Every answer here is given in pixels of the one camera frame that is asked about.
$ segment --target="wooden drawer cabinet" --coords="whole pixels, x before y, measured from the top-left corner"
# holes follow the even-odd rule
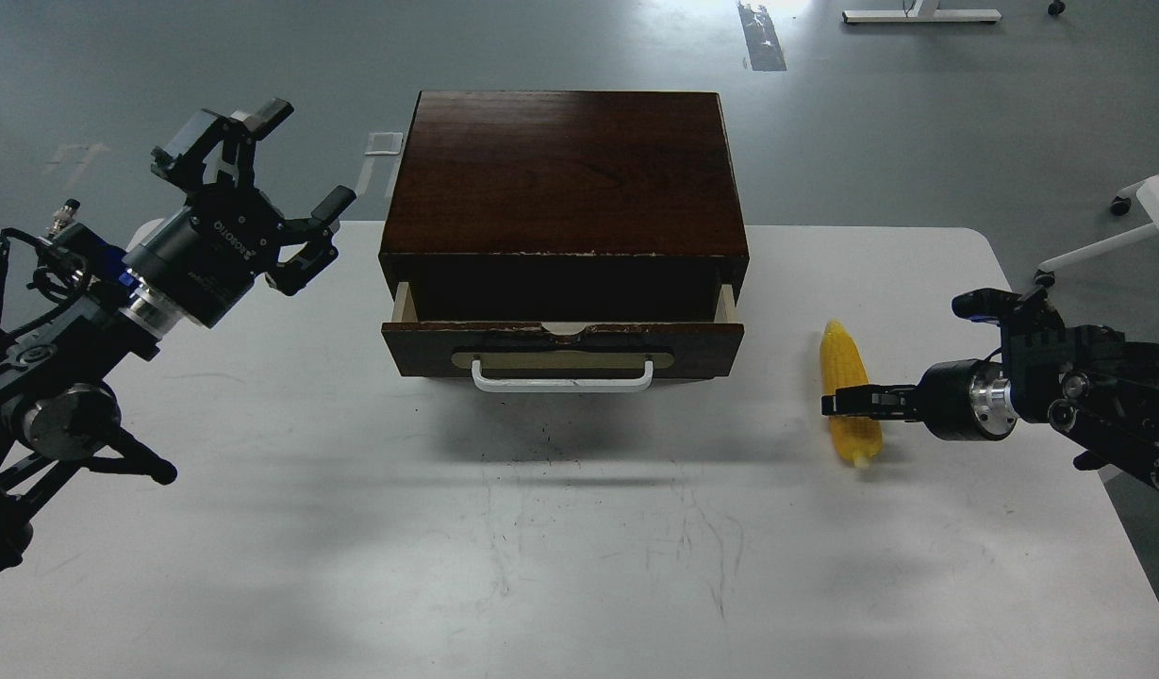
[[[729,374],[746,233],[699,92],[423,92],[379,253],[399,371]]]

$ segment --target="white drawer handle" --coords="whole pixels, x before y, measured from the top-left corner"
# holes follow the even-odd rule
[[[483,359],[475,357],[471,362],[471,378],[479,389],[497,394],[627,394],[650,387],[654,362],[647,359],[642,378],[632,379],[491,379],[483,378]]]

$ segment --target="robotic arm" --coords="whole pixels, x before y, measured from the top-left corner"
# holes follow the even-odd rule
[[[935,364],[919,384],[838,389],[825,416],[923,422],[949,441],[1000,441],[1020,418],[1048,423],[1085,448],[1077,469],[1110,463],[1159,490],[1159,344],[1109,327],[1066,327],[1049,302],[1050,276],[1026,295],[975,290],[953,313],[1001,334],[1001,363]]]
[[[213,327],[260,275],[294,295],[333,260],[338,216],[356,198],[337,185],[311,218],[289,220],[253,185],[252,161],[293,107],[274,98],[256,114],[203,110],[168,146],[152,151],[152,171],[177,185],[185,203],[124,253],[75,222],[79,203],[54,212],[48,238],[8,228],[0,235],[0,571],[22,563],[30,519],[80,469],[145,474],[168,484],[177,469],[122,426],[104,382],[127,353],[151,360],[182,317]],[[212,180],[205,160],[220,147]],[[31,287],[57,306],[27,326],[1,329],[10,241],[31,246],[39,267]],[[278,261],[283,246],[302,246]],[[31,451],[6,467],[14,443]],[[96,455],[104,447],[121,457]],[[42,474],[23,494],[10,494]]]

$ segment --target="concrete floor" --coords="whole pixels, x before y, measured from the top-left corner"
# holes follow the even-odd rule
[[[975,228],[1015,287],[1147,220],[1106,205],[1159,170],[1159,0],[1058,17],[946,0],[1003,21],[905,27],[839,21],[897,0],[766,5],[785,72],[749,68],[734,0],[0,3],[0,228],[41,232],[74,196],[125,244],[181,202],[152,146],[195,109],[274,95],[296,112],[261,146],[258,184],[301,216],[358,182],[367,133],[406,130],[421,89],[716,90],[748,224]],[[384,218],[393,166],[373,163],[349,218]],[[14,261],[6,326],[43,308]],[[1067,322],[1159,343],[1159,240],[1062,271],[1054,295]],[[1159,497],[1109,489],[1159,596]]]

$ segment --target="corn cob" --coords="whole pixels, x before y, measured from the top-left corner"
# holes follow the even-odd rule
[[[863,362],[855,342],[837,319],[826,323],[822,336],[822,392],[833,395],[834,389],[868,384]],[[867,417],[831,416],[830,441],[838,457],[857,468],[868,467],[868,460],[881,452],[881,423]]]

